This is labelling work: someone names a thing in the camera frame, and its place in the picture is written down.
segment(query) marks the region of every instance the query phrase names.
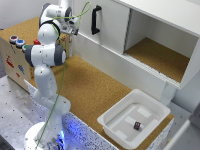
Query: black handle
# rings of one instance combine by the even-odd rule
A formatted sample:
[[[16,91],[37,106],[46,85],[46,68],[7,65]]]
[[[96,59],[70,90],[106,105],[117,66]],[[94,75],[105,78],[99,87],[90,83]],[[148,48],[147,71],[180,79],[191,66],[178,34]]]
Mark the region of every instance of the black handle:
[[[96,8],[93,9],[93,12],[92,12],[92,28],[91,29],[92,29],[93,35],[100,32],[100,30],[96,28],[96,20],[97,20],[96,12],[99,10],[101,10],[101,7],[97,5]]]

